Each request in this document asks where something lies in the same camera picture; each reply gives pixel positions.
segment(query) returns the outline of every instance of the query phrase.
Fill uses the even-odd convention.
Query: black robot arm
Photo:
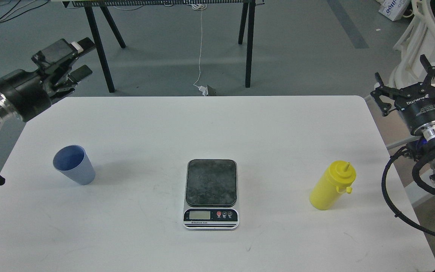
[[[430,65],[425,55],[421,55],[420,61],[427,72],[423,82],[399,90],[385,86],[380,75],[376,73],[379,86],[370,95],[379,106],[383,116],[387,116],[392,111],[392,105],[383,102],[380,96],[391,98],[395,106],[393,110],[398,111],[409,133],[420,137],[419,140],[402,147],[404,151],[401,155],[416,162],[412,169],[414,182],[428,193],[435,195],[435,187],[426,184],[419,174],[419,171],[429,164],[433,170],[430,180],[435,186],[435,87],[432,86],[435,66]]]
[[[1,77],[0,126],[12,116],[27,122],[73,93],[92,71],[84,65],[71,72],[71,67],[94,48],[90,38],[73,43],[60,39],[31,57],[38,66],[35,71],[18,69]],[[0,185],[4,183],[0,176]]]

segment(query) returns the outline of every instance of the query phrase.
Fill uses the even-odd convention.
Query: scale weighing platform
[[[188,229],[231,230],[238,224],[236,162],[208,159],[190,161],[184,226]]]

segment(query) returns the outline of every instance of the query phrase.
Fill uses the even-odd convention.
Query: table
[[[63,1],[64,6],[69,5],[69,1]],[[81,0],[71,2],[75,7],[84,7],[88,24],[92,32],[93,40],[97,48],[98,57],[100,59],[100,65],[102,66],[103,75],[107,83],[107,88],[110,93],[115,92],[114,82],[112,75],[110,74],[110,68],[107,64],[107,58],[105,57],[105,51],[103,49],[102,40],[98,31],[97,22],[95,21],[95,15],[93,14],[93,7],[100,7],[107,20],[115,38],[119,42],[121,48],[126,48],[126,44],[122,38],[122,35],[117,28],[114,19],[112,18],[108,6],[126,6],[126,5],[188,5],[188,4],[218,4],[218,3],[243,3],[243,10],[241,14],[241,23],[239,27],[238,44],[243,44],[243,38],[245,33],[246,21],[248,21],[247,29],[247,51],[246,51],[246,74],[245,74],[245,87],[251,87],[251,63],[253,59],[253,37],[254,37],[254,17],[256,0]]]
[[[87,186],[52,167],[70,144],[95,167]],[[237,229],[183,226],[196,158],[236,161]],[[65,98],[1,172],[0,272],[432,271],[424,234],[382,198],[388,159],[358,96]],[[316,210],[309,193],[335,160],[354,165],[354,191]],[[388,189],[416,220],[393,167]]]

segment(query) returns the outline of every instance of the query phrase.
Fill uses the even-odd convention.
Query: white power cable
[[[193,10],[205,10],[207,9],[207,4],[190,4]]]
[[[199,88],[199,86],[196,85],[196,83],[199,81],[199,79],[201,78],[201,57],[202,57],[202,11],[201,10],[201,48],[200,48],[200,52],[199,52],[199,76],[197,77],[196,82],[193,84],[194,86],[196,86],[197,88]]]
[[[120,9],[120,8],[118,8],[118,7],[114,7],[114,8],[116,8],[116,9],[118,9],[118,10],[131,11],[131,10],[138,10],[138,9],[140,9],[141,7],[143,7],[143,6],[138,6],[138,7],[134,8],[134,9],[129,9],[129,10],[126,10],[126,9]]]

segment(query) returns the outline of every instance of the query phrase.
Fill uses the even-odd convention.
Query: plastic cup
[[[95,179],[90,159],[85,149],[78,145],[60,149],[53,158],[53,167],[81,185],[87,185]]]

